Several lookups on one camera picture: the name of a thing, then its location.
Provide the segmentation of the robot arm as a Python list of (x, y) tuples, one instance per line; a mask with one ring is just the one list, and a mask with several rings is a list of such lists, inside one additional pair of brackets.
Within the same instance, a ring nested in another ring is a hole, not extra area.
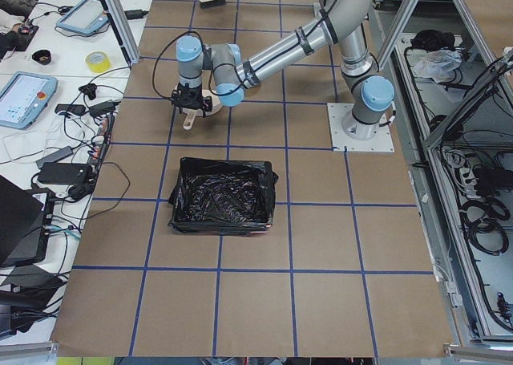
[(168, 98), (172, 106), (205, 116), (217, 97), (222, 105), (235, 107), (249, 88), (322, 47), (337, 45), (341, 73), (354, 98), (342, 129), (355, 140), (373, 139), (394, 100), (394, 87), (378, 74), (378, 62), (366, 43), (363, 22), (371, 0), (318, 1), (320, 9), (312, 21), (247, 59), (242, 59), (236, 44), (206, 44), (192, 31), (177, 37), (179, 78)]

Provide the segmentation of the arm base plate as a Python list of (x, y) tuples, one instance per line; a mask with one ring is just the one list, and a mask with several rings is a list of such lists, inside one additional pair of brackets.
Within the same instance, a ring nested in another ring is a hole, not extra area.
[(394, 153), (386, 113), (377, 124), (361, 124), (353, 118), (352, 103), (327, 103), (332, 149), (335, 152)]

